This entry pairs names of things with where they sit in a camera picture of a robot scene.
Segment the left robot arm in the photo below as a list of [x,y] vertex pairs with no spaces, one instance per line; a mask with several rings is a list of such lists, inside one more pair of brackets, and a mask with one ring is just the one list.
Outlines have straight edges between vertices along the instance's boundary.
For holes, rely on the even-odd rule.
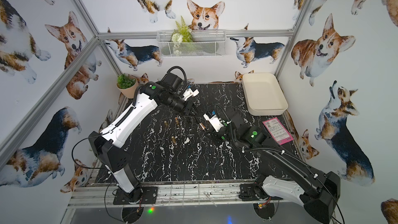
[[95,156],[133,202],[142,197],[143,191],[129,165],[131,156],[123,146],[136,127],[159,105],[167,106],[173,114],[193,118],[200,123],[199,112],[189,99],[199,92],[191,91],[187,78],[175,75],[172,72],[175,69],[183,71],[182,67],[173,66],[160,81],[137,87],[132,104],[121,116],[100,133],[92,132],[88,138]]

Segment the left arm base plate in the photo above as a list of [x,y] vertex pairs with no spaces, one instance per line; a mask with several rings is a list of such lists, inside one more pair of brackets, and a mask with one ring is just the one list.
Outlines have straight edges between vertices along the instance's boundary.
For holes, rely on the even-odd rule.
[[158,187],[139,187],[131,193],[126,193],[118,188],[113,205],[155,204],[157,195]]

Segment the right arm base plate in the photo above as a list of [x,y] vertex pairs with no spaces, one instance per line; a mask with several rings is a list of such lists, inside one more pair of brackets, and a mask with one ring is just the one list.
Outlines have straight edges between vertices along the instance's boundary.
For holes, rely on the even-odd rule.
[[238,198],[242,201],[268,201],[281,200],[279,197],[269,196],[260,186],[256,184],[240,184]]

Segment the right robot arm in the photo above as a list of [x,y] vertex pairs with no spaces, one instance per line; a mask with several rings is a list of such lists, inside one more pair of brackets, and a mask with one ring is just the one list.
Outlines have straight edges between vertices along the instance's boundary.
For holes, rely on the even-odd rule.
[[288,180],[260,175],[254,183],[257,198],[277,197],[302,206],[322,224],[333,219],[341,195],[341,180],[334,172],[318,170],[279,145],[263,128],[244,123],[239,113],[223,110],[216,104],[203,117],[212,126],[212,134],[227,141],[241,153],[252,153],[269,161],[288,176]]

